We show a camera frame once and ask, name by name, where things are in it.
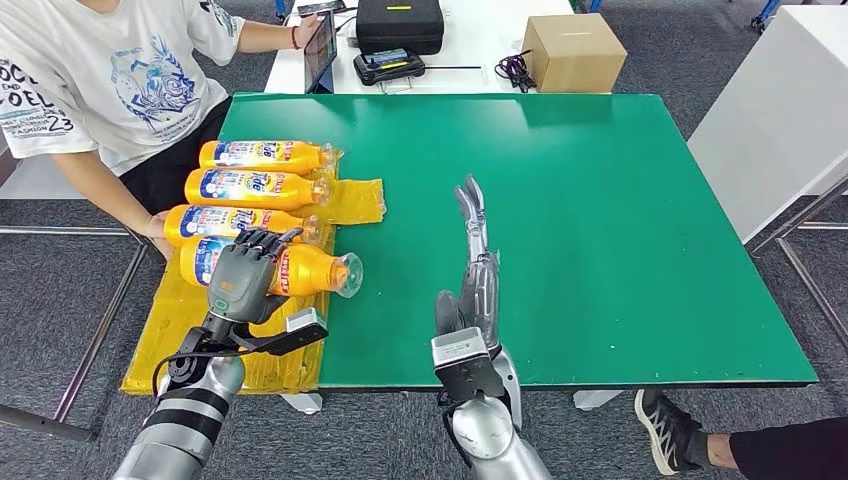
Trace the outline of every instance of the person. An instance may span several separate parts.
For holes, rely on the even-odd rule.
[[[716,466],[739,470],[750,480],[848,478],[845,417],[726,434],[705,432],[661,391],[639,390],[635,409],[664,475]]]
[[[50,155],[167,257],[163,212],[185,203],[230,105],[192,52],[223,66],[236,52],[298,49],[319,23],[245,21],[214,0],[0,0],[0,129],[16,158]]]

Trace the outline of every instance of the graphic print on shirt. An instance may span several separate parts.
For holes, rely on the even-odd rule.
[[[219,25],[227,29],[227,34],[230,37],[236,36],[236,21],[233,20],[233,17],[229,14],[229,12],[215,3],[215,0],[201,1],[200,8],[202,8],[206,13],[214,14],[215,20],[218,21]]]
[[[37,91],[38,82],[0,58],[0,129],[9,137],[59,137],[74,130],[64,110]]]
[[[195,82],[168,49],[154,36],[152,53],[143,47],[115,52],[112,56],[112,83],[121,103],[145,122],[153,135],[169,141],[178,137],[195,119],[200,105]]]

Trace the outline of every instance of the black shorts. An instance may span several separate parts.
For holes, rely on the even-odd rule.
[[[848,479],[848,418],[734,433],[730,450],[750,480]]]
[[[121,175],[130,193],[152,215],[187,203],[185,181],[199,168],[200,147],[218,139],[232,102],[228,98],[219,103],[189,136]]]

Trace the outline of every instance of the yellow cloth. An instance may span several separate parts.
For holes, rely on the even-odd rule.
[[[332,199],[327,205],[308,205],[292,212],[296,217],[318,215],[333,225],[379,223],[386,213],[383,180],[333,180]]]
[[[329,224],[355,225],[383,220],[386,212],[382,180],[334,181],[335,190],[329,205],[305,207],[295,215],[318,215]],[[335,228],[328,226],[322,235],[324,251],[333,254]],[[177,251],[168,262],[165,274],[153,298],[153,307],[141,333],[121,390],[131,395],[149,395],[151,377],[156,364],[179,349],[189,328],[203,323],[208,311],[206,289],[190,285],[180,275],[180,255]],[[251,325],[255,336],[270,336],[285,329],[285,318],[304,308],[314,306],[328,318],[329,294],[292,298],[277,310],[263,325]],[[246,355],[245,381],[242,393],[277,394],[315,390],[324,342],[316,342],[283,357],[267,353]]]

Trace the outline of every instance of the bottle label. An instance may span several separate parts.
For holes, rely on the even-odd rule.
[[[277,287],[282,295],[289,294],[289,250],[283,250],[277,268]]]
[[[250,195],[278,195],[284,178],[283,173],[208,170],[200,179],[200,196],[241,200]]]
[[[250,167],[291,161],[294,142],[221,142],[215,148],[215,165]]]
[[[188,207],[180,222],[180,235],[217,235],[235,237],[241,230],[251,227],[268,228],[269,210],[242,210],[223,207]]]
[[[212,271],[218,263],[221,252],[232,240],[228,238],[205,237],[197,244],[194,252],[194,278],[203,286],[212,281]]]

